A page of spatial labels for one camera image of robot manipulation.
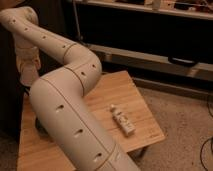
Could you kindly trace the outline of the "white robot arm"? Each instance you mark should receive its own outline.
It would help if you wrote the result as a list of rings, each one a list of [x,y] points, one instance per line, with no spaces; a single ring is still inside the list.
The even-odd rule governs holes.
[[[36,19],[30,7],[0,11],[0,23],[15,39],[62,64],[30,89],[32,108],[43,127],[78,171],[140,171],[84,102],[101,77],[99,58],[87,47],[39,27]]]

